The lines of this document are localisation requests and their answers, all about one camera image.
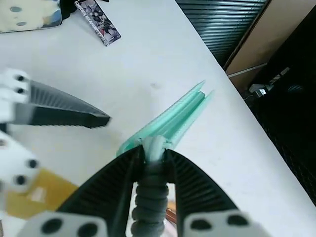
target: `card packaging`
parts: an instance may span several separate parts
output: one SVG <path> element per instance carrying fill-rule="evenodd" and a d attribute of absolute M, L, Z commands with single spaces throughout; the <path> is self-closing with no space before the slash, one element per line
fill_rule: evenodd
<path fill-rule="evenodd" d="M 75 5 L 105 46 L 110 45 L 121 37 L 95 0 L 79 0 L 75 1 Z"/>

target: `green plastic toy part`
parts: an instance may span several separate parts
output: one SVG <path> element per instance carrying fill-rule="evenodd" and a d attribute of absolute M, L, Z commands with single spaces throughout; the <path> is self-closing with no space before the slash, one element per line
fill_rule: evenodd
<path fill-rule="evenodd" d="M 162 136 L 166 139 L 164 148 L 174 149 L 213 95 L 213 91 L 207 96 L 200 91 L 204 83 L 202 81 L 194 86 L 166 111 L 131 136 L 121 145 L 117 156 L 139 146 L 147 137 Z"/>

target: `white table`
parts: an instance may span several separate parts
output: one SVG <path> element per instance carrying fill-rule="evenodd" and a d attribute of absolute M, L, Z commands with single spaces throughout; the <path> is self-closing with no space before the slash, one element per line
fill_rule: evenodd
<path fill-rule="evenodd" d="M 205 91 L 215 89 L 215 96 L 176 151 L 272 236 L 315 237 L 316 208 L 176 2 L 100 4 L 122 35 L 117 42 L 103 46 L 76 12 L 55 29 L 0 35 L 0 68 L 25 70 L 91 103 L 113 117 L 111 124 L 24 126 L 15 137 L 80 185 L 130 135 L 206 80 Z"/>

